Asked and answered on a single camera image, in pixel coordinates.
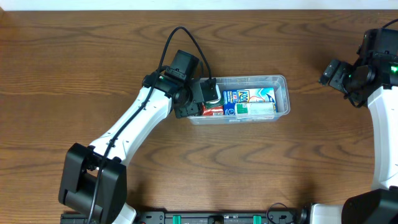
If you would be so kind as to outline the blue Kool Fever box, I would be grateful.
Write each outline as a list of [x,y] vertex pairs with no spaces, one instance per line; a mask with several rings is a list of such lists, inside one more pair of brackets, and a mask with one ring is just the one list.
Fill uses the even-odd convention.
[[237,103],[273,102],[277,112],[275,92],[273,88],[249,88],[240,90],[225,90],[223,92],[223,111],[225,115],[236,115]]

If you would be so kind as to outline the green square packet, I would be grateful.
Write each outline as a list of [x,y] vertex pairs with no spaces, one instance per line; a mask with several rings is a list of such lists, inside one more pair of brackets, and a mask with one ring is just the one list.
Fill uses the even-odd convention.
[[204,108],[207,109],[211,109],[211,108],[216,108],[219,106],[223,106],[223,99],[220,99],[218,101],[209,101],[209,102],[204,102],[203,104]]

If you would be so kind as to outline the red sachet packet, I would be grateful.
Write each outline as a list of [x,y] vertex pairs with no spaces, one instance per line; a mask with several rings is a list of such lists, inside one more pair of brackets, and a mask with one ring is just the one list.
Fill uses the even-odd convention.
[[222,116],[224,115],[223,106],[206,107],[203,105],[203,116]]

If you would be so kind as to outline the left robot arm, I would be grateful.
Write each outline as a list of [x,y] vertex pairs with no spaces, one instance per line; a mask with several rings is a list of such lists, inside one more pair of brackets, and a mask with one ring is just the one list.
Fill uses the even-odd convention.
[[196,115],[203,102],[194,79],[201,64],[178,50],[170,65],[147,75],[133,104],[102,136],[84,146],[74,143],[65,155],[58,201],[85,216],[83,223],[133,223],[137,211],[127,204],[127,167],[150,132],[171,112]]

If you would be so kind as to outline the white green medicine box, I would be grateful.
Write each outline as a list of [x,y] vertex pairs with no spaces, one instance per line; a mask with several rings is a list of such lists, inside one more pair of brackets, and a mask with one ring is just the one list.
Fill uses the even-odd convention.
[[273,102],[235,104],[235,114],[238,118],[273,118],[275,113]]

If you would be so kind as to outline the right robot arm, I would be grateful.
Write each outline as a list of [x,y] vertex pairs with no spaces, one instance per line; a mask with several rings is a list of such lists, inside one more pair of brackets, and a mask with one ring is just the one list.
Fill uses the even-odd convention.
[[343,205],[313,203],[299,223],[397,223],[397,31],[383,26],[364,33],[354,64],[332,60],[319,83],[366,107],[374,133],[371,191]]

